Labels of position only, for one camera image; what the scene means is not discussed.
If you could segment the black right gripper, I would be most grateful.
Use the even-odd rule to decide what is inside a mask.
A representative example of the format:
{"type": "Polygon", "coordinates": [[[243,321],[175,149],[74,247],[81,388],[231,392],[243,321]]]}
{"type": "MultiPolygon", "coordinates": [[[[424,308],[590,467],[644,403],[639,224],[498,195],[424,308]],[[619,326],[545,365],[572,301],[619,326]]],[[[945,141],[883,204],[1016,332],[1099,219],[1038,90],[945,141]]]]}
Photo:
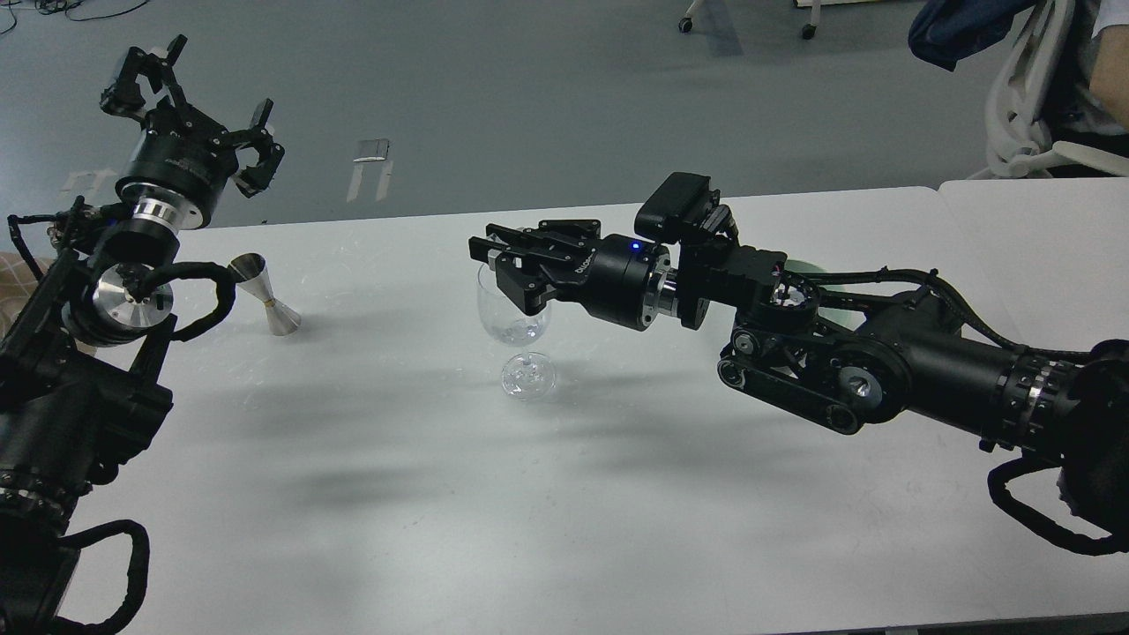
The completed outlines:
{"type": "Polygon", "coordinates": [[[581,304],[592,318],[636,331],[657,315],[677,318],[677,270],[662,243],[612,234],[599,220],[544,220],[535,228],[485,226],[469,237],[469,256],[493,259],[497,288],[535,318],[552,301],[581,304]]]}

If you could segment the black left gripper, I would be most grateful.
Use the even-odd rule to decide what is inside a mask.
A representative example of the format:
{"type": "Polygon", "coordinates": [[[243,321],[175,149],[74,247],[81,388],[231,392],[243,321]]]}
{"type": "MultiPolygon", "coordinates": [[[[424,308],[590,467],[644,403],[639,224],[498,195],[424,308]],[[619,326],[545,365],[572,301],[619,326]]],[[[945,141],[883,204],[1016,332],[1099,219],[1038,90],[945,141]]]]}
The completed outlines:
{"type": "Polygon", "coordinates": [[[108,88],[100,92],[100,112],[135,121],[142,129],[116,181],[119,198],[134,202],[145,186],[161,188],[194,206],[187,228],[205,228],[213,220],[228,179],[237,169],[235,153],[257,153],[257,160],[237,169],[234,176],[239,192],[251,198],[269,189],[285,148],[269,130],[274,105],[271,98],[259,103],[250,125],[230,132],[205,113],[189,107],[173,70],[186,44],[187,37],[177,35],[164,54],[129,47],[108,88]],[[227,149],[213,142],[222,134],[227,149]]]}

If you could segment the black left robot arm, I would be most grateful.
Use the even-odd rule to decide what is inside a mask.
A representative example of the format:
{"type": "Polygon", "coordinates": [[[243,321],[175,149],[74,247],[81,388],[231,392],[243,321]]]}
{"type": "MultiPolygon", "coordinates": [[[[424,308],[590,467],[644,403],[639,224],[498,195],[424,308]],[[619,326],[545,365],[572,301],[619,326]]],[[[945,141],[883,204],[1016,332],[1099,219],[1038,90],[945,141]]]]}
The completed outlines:
{"type": "Polygon", "coordinates": [[[71,517],[161,428],[169,346],[234,307],[236,266],[178,261],[180,234],[213,220],[227,184],[247,198],[265,191],[285,156],[269,129],[272,101],[242,130],[190,104],[174,72],[186,41],[130,47],[100,93],[102,112],[141,129],[115,205],[76,197],[65,212],[8,218],[36,286],[3,337],[5,634],[117,634],[145,603],[145,527],[119,519],[72,533],[71,517]],[[119,534],[131,543],[121,606],[91,624],[61,617],[81,551],[119,534]]]}

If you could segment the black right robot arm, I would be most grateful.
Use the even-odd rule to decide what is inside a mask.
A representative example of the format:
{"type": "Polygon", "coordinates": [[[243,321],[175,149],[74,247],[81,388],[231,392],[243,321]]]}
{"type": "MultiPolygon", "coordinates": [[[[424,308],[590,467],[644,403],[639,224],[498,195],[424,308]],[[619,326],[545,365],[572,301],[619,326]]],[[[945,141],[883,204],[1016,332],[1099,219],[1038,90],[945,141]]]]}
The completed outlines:
{"type": "Polygon", "coordinates": [[[1016,343],[936,271],[799,273],[784,253],[742,245],[719,220],[491,224],[469,256],[536,315],[551,301],[642,331],[657,315],[697,329],[734,310],[717,364],[725,385],[843,435],[899,414],[968,430],[1019,458],[987,477],[992,503],[1047,542],[1126,553],[1126,341],[1088,351],[1016,343]]]}

